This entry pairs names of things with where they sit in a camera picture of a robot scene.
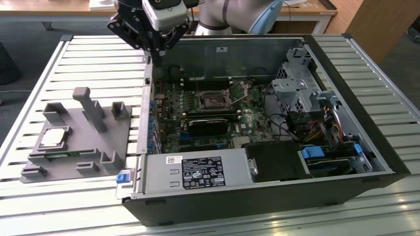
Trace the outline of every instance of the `blue latch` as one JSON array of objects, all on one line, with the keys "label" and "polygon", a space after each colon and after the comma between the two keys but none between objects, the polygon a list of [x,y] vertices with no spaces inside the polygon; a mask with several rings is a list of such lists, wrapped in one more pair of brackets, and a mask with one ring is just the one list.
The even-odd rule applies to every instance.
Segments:
[{"label": "blue latch", "polygon": [[117,183],[129,183],[129,173],[117,174]]},{"label": "blue latch", "polygon": [[355,144],[355,149],[356,149],[357,154],[360,155],[363,153],[360,144]]},{"label": "blue latch", "polygon": [[324,151],[320,146],[305,147],[301,150],[301,155],[304,159],[325,156]]}]

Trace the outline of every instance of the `green circuit board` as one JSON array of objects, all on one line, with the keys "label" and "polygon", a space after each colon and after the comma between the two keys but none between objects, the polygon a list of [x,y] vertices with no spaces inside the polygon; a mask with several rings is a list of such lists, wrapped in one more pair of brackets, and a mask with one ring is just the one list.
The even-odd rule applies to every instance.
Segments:
[{"label": "green circuit board", "polygon": [[[157,114],[163,153],[191,150],[237,148],[235,137],[249,142],[273,140],[269,123],[260,107],[261,86],[252,86],[245,79],[232,81],[232,87],[221,91],[184,91],[176,84],[157,88]],[[229,110],[236,112],[237,122],[229,122],[221,135],[191,136],[187,132],[185,113]]]}]

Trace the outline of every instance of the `slotted aluminum surface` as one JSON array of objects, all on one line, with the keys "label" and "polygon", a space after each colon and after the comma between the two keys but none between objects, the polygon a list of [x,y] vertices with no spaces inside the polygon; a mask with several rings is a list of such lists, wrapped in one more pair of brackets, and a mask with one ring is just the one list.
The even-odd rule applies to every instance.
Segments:
[{"label": "slotted aluminum surface", "polygon": [[[351,40],[316,36],[348,85],[395,146],[412,175],[340,206],[147,228],[115,197],[115,177],[21,184],[20,171],[43,127],[47,102],[80,107],[72,89],[89,86],[101,106],[133,106],[127,167],[135,166],[143,52],[116,36],[75,36],[60,42],[0,149],[0,235],[412,235],[420,230],[420,125],[417,111]],[[329,86],[324,75],[323,82]]]}]

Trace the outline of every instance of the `power supply label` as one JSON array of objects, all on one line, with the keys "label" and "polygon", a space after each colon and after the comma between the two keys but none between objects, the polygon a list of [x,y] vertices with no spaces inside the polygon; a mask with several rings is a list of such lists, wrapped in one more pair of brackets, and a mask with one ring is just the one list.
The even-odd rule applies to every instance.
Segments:
[{"label": "power supply label", "polygon": [[184,189],[225,186],[221,157],[183,159]]}]

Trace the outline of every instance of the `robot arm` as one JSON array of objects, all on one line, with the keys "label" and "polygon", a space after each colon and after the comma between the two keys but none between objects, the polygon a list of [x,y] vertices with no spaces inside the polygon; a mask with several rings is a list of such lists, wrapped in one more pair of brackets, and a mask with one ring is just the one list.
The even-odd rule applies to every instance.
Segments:
[{"label": "robot arm", "polygon": [[[188,8],[203,0],[117,0],[117,14],[108,29],[161,66],[161,56],[188,31]],[[248,33],[267,33],[283,0],[207,0],[200,6],[197,34],[227,34],[233,26]]]},{"label": "robot arm", "polygon": [[119,0],[116,5],[108,29],[160,66],[160,56],[188,31],[187,9],[197,6],[199,0]]}]

